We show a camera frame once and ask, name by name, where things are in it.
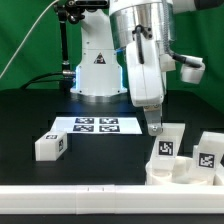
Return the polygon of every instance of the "black table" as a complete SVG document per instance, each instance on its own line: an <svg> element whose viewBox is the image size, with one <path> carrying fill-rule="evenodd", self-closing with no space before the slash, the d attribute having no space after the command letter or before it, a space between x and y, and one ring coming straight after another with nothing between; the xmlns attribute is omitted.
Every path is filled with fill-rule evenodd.
<svg viewBox="0 0 224 224"><path fill-rule="evenodd" d="M34 143L57 116L137 117L141 135L69 134L69 147L56 162L36 162ZM203 131L224 133L224 114L192 93L168 91L163 122L185 123L179 154L191 156ZM154 137L141 108L130 100L90 104L58 90L0 91L1 185L143 185ZM224 215L0 216L0 223L223 223Z"/></svg>

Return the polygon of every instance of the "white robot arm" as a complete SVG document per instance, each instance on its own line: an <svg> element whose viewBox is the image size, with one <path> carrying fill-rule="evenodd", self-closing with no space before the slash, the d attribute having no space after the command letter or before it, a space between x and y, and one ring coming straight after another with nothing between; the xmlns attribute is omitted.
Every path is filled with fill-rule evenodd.
<svg viewBox="0 0 224 224"><path fill-rule="evenodd" d="M87 43L91 43L93 47L94 39L101 40L98 35L100 37L104 35L104 38L108 40L111 39L112 35L113 41L111 42L113 42L114 49L126 51L131 99L134 106L144 108L148 132L152 136L159 135L162 132L161 116L162 102L166 93L166 72L175 70L175 61L179 61L183 64L181 71L182 80L199 83L205 69L201 58L179 55L170 49L169 44L174 40L173 14L217 7L223 2L224 0L61 0L61 3L67 7L68 20L74 24L84 19L85 16L82 13L85 10L94 12L97 9L109 8L110 22L107 23L107 26L111 26L112 33L109 31L107 33L110 36L106 37L105 32L100 34L100 29L94 29L94 25L99 28L99 24L102 29L106 29L103 27L103 24L106 23L103 22L101 24L98 22L95 24L94 17L89 17L90 19L82 23L82 28L85 29L83 35L86 38L89 34L88 38L92 39L87 41ZM96 52L94 55L101 53L99 50L102 42L100 41L96 44L98 53ZM113 46L107 45L104 50L107 50L107 48L110 48L110 54L112 55L113 49L111 48ZM94 48L90 48L90 45L86 49L83 48L84 53L86 50L88 50L86 55L90 55L90 51L91 53L94 52ZM90 60L91 64L96 59L94 57L97 57L97 55ZM92 67L89 69L90 65L88 66L88 62L83 58L82 63L84 62L85 66L87 66L87 73L90 70L96 73ZM105 76L105 72L103 72L102 76L91 75L91 77L96 77L94 78L96 83L100 82L97 81L97 77L101 77L101 80L103 80L103 77L105 81L108 80L105 83L108 83L109 86L104 86L105 89L99 92L100 88L97 87L98 85L92 85L93 82L89 82L91 79L90 75L87 73L85 73L87 75L84 75L83 64L81 64L80 68L83 71L83 74L78 76L83 86L80 89L86 91L86 93L82 91L83 95L88 95L90 92L91 96L94 96L94 94L96 96L105 95L105 93L113 95L116 92L121 93L123 91L119 84L120 72L117 73L117 78L113 82L108 80L114 77L113 74ZM112 90L115 92L106 91L106 89L110 88L110 83L114 83Z"/></svg>
<svg viewBox="0 0 224 224"><path fill-rule="evenodd" d="M165 73L183 64L182 80L199 83L205 70L201 58L173 52L173 14L219 6L209 0L115 0L110 20L115 49L125 49L133 105L143 107L150 135L162 132Z"/></svg>

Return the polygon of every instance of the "white paper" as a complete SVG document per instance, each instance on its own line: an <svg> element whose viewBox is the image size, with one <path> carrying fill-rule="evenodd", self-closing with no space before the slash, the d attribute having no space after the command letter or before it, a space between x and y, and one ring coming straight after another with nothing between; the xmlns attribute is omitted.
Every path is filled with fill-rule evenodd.
<svg viewBox="0 0 224 224"><path fill-rule="evenodd" d="M142 134L135 117L57 117L51 131L80 134Z"/></svg>

